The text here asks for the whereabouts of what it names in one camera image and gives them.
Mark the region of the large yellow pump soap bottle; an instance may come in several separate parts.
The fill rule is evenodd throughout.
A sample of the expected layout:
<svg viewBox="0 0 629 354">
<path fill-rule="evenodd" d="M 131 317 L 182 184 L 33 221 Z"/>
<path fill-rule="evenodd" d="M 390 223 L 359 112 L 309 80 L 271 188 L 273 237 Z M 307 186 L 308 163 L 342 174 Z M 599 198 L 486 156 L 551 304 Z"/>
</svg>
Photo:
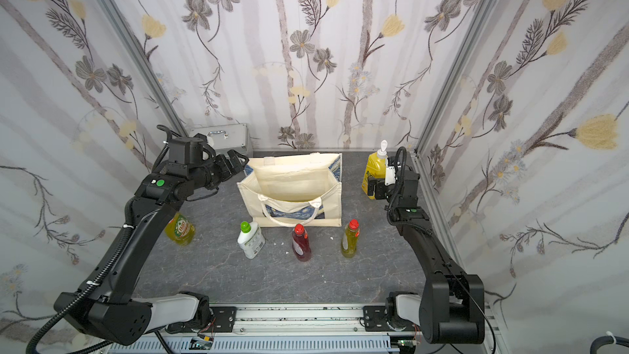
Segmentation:
<svg viewBox="0 0 629 354">
<path fill-rule="evenodd" d="M 386 178 L 388 167 L 388 141 L 383 140 L 379 149 L 370 154 L 363 176 L 362 190 L 370 199 L 375 199 L 375 185 L 371 180 L 381 180 Z"/>
</svg>

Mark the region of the yellow-green bottle red cap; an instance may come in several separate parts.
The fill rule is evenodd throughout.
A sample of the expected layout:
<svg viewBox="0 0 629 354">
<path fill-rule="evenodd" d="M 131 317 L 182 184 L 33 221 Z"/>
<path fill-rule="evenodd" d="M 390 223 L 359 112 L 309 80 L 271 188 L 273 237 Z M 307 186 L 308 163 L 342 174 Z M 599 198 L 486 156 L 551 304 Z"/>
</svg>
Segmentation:
<svg viewBox="0 0 629 354">
<path fill-rule="evenodd" d="M 355 257 L 359 236 L 360 223 L 353 219 L 346 225 L 342 236 L 342 255 L 345 258 Z"/>
</svg>

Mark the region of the white bottle green cap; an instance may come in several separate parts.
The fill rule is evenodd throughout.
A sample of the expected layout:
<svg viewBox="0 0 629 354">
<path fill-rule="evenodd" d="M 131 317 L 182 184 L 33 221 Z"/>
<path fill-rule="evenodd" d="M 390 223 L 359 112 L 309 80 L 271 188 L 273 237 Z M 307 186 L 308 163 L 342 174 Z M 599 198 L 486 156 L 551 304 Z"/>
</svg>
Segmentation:
<svg viewBox="0 0 629 354">
<path fill-rule="evenodd" d="M 240 224 L 238 245 L 247 259 L 254 259 L 266 244 L 262 229 L 255 221 L 244 221 Z"/>
</svg>

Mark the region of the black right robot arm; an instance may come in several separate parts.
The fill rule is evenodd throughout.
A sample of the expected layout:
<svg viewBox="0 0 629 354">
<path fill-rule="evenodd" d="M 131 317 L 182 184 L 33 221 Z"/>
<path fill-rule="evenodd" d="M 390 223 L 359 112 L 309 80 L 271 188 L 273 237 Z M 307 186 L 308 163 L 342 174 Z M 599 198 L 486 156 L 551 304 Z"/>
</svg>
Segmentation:
<svg viewBox="0 0 629 354">
<path fill-rule="evenodd" d="M 431 344 L 482 344 L 485 340 L 484 285 L 448 254 L 429 216 L 419 206 L 419 175 L 404 169 L 393 184 L 367 175 L 367 194 L 385 199 L 388 223 L 411 246 L 425 276 L 421 295 L 392 292 L 386 323 L 391 329 L 408 324 Z"/>
</svg>

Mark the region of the cream canvas shopping bag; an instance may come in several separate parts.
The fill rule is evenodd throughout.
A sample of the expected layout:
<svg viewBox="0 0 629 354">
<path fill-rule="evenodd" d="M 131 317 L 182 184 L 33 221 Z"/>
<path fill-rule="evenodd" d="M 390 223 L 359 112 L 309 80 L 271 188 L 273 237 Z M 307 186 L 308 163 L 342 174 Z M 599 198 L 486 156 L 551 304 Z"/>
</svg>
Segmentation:
<svg viewBox="0 0 629 354">
<path fill-rule="evenodd" d="M 340 227 L 342 154 L 253 158 L 238 189 L 261 227 Z"/>
</svg>

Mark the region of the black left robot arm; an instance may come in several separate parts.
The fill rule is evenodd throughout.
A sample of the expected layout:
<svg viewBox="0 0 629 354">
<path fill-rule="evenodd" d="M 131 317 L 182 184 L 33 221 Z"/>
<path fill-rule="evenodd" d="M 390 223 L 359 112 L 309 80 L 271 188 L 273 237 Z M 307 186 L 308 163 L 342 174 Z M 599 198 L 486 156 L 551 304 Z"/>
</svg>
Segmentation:
<svg viewBox="0 0 629 354">
<path fill-rule="evenodd" d="M 186 199 L 199 188 L 216 190 L 242 172 L 248 158 L 234 150 L 203 159 L 171 151 L 169 159 L 148 175 L 124 207 L 124 224 L 92 274 L 74 293 L 61 293 L 56 314 L 28 342 L 37 346 L 53 326 L 67 321 L 82 334 L 100 338 L 94 352 L 109 344 L 128 346 L 146 333 L 180 324 L 200 329 L 211 322 L 207 296 L 184 292 L 147 301 L 132 298 L 139 274 L 157 239 Z"/>
</svg>

